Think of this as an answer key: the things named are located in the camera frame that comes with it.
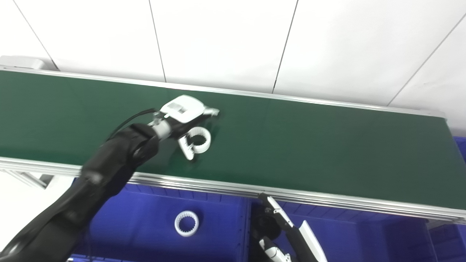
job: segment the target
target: robotic arm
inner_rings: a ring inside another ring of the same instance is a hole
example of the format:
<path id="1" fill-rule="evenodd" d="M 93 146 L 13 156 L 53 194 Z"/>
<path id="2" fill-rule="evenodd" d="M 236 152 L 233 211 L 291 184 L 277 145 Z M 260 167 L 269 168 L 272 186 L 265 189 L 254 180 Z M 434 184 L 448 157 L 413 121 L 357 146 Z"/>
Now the robotic arm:
<path id="1" fill-rule="evenodd" d="M 82 166 L 73 185 L 10 241 L 0 253 L 0 262 L 66 261 L 83 229 L 136 168 L 157 154 L 160 141 L 177 139 L 185 156 L 194 160 L 200 152 L 189 131 L 218 113 L 193 97 L 180 96 L 155 112 L 149 125 L 131 124 L 116 131 Z"/>
<path id="2" fill-rule="evenodd" d="M 273 217 L 296 252 L 296 257 L 285 254 L 267 236 L 259 238 L 259 246 L 273 262 L 327 262 L 322 247 L 312 232 L 309 224 L 304 220 L 297 228 L 285 211 L 266 193 L 259 194 L 259 199 L 265 206 L 265 212 Z"/>

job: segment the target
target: metal bracket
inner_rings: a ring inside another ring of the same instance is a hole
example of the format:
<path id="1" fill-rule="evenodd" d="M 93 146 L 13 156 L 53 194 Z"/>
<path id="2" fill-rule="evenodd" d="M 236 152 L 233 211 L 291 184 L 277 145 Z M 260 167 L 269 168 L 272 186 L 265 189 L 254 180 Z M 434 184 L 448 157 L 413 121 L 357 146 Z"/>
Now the metal bracket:
<path id="1" fill-rule="evenodd" d="M 15 170 L 0 169 L 0 171 L 5 172 L 17 180 L 23 182 L 24 184 L 35 187 L 39 189 L 46 189 L 50 184 L 50 181 L 53 179 L 53 175 L 42 174 L 39 178 L 35 177 L 33 174 L 28 172 L 19 172 Z"/>

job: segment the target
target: black robotic arm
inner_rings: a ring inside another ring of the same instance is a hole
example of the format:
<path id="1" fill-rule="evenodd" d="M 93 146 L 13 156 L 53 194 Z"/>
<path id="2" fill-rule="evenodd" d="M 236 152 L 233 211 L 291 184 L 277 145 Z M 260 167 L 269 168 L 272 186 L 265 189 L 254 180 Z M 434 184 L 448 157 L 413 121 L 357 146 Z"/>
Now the black robotic arm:
<path id="1" fill-rule="evenodd" d="M 185 138 L 191 128 L 218 114 L 218 110 L 205 108 L 192 97 L 183 97 L 184 102 L 177 104 L 181 107 L 179 115 L 159 111 L 149 125 L 132 124 L 112 134 L 83 165 L 72 186 L 10 241 L 0 253 L 0 262 L 66 261 L 95 214 L 123 189 L 136 168 L 157 154 L 161 140 Z M 205 110 L 199 114 L 200 105 Z M 193 110 L 197 111 L 188 121 L 180 118 Z"/>

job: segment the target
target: white gear ring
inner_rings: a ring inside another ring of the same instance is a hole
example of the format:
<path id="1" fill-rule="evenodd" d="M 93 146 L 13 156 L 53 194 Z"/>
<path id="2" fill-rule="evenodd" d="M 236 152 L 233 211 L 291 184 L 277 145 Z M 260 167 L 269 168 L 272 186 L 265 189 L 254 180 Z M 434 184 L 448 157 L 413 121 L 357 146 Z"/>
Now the white gear ring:
<path id="1" fill-rule="evenodd" d="M 187 232 L 179 228 L 179 223 L 185 217 L 191 217 L 192 219 L 194 219 L 194 227 Z M 193 211 L 189 211 L 189 210 L 183 211 L 179 213 L 177 217 L 175 218 L 175 229 L 176 229 L 176 232 L 178 232 L 178 234 L 180 234 L 181 236 L 184 236 L 184 237 L 192 236 L 194 235 L 194 233 L 196 233 L 198 228 L 199 228 L 199 218 Z"/>
<path id="2" fill-rule="evenodd" d="M 203 144 L 192 146 L 192 150 L 194 151 L 194 153 L 201 154 L 207 151 L 207 149 L 209 149 L 210 141 L 212 138 L 211 138 L 210 132 L 207 129 L 205 129 L 204 127 L 196 126 L 196 127 L 191 128 L 188 131 L 188 135 L 190 137 L 202 136 L 203 138 L 206 139 L 206 141 Z"/>

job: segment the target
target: white plastic part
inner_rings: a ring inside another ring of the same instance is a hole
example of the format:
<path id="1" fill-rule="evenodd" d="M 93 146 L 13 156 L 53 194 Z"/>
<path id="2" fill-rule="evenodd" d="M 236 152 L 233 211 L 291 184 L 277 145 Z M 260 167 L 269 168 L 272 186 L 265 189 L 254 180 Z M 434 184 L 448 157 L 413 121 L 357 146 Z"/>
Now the white plastic part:
<path id="1" fill-rule="evenodd" d="M 202 136 L 205 139 L 205 142 L 201 145 L 190 145 L 188 144 L 187 136 Z M 187 136 L 183 136 L 182 138 L 178 139 L 178 144 L 188 160 L 193 160 L 194 154 L 202 154 L 207 151 L 207 149 L 209 149 L 212 137 L 210 132 L 204 127 L 196 126 L 191 128 L 188 131 Z"/>
<path id="2" fill-rule="evenodd" d="M 202 115 L 205 108 L 204 104 L 196 98 L 181 95 L 162 106 L 160 112 L 186 124 Z"/>
<path id="3" fill-rule="evenodd" d="M 288 217 L 287 213 L 285 213 L 285 211 L 281 208 L 281 206 L 277 203 L 277 201 L 275 201 L 273 197 L 268 196 L 267 200 L 270 203 L 270 205 L 272 205 L 272 207 L 274 208 L 274 214 L 279 213 L 290 227 L 295 226 L 293 222 L 291 222 L 291 219 Z"/>
<path id="4" fill-rule="evenodd" d="M 188 131 L 188 135 L 190 137 L 202 136 L 203 138 L 206 139 L 206 141 L 203 144 L 192 146 L 194 153 L 202 154 L 205 151 L 207 151 L 207 149 L 209 149 L 210 141 L 212 137 L 210 136 L 210 132 L 207 129 L 205 129 L 204 127 L 196 126 L 196 127 L 191 128 L 191 130 Z"/>
<path id="5" fill-rule="evenodd" d="M 179 228 L 179 224 L 181 220 L 185 217 L 191 217 L 192 219 L 194 219 L 194 227 L 187 232 Z M 184 236 L 184 237 L 192 236 L 194 235 L 194 233 L 196 233 L 198 228 L 199 228 L 199 218 L 193 211 L 189 211 L 189 210 L 183 211 L 179 213 L 177 217 L 175 218 L 175 229 L 176 229 L 176 232 L 178 232 L 178 234 L 180 234 L 181 236 Z"/>
<path id="6" fill-rule="evenodd" d="M 30 69 L 45 69 L 48 67 L 44 61 L 27 56 L 16 56 L 16 55 L 2 55 L 0 56 L 0 65 L 19 67 L 19 68 L 30 68 Z"/>
<path id="7" fill-rule="evenodd" d="M 301 232 L 302 236 L 304 237 L 304 240 L 311 249 L 317 261 L 327 262 L 327 257 L 325 256 L 325 253 L 323 252 L 319 241 L 317 241 L 317 238 L 315 237 L 314 232 L 312 232 L 312 229 L 307 221 L 304 220 L 302 222 L 299 231 Z"/>
<path id="8" fill-rule="evenodd" d="M 188 144 L 188 138 L 187 134 L 182 136 L 180 139 L 178 139 L 178 144 L 179 147 L 181 148 L 181 151 L 183 151 L 183 154 L 188 160 L 193 160 L 194 159 L 194 150 L 192 149 L 193 145 Z"/>
<path id="9" fill-rule="evenodd" d="M 259 245 L 264 249 L 265 244 L 263 239 L 259 241 Z M 278 247 L 271 247 L 264 250 L 264 252 L 273 262 L 291 262 L 290 254 L 284 254 Z"/>

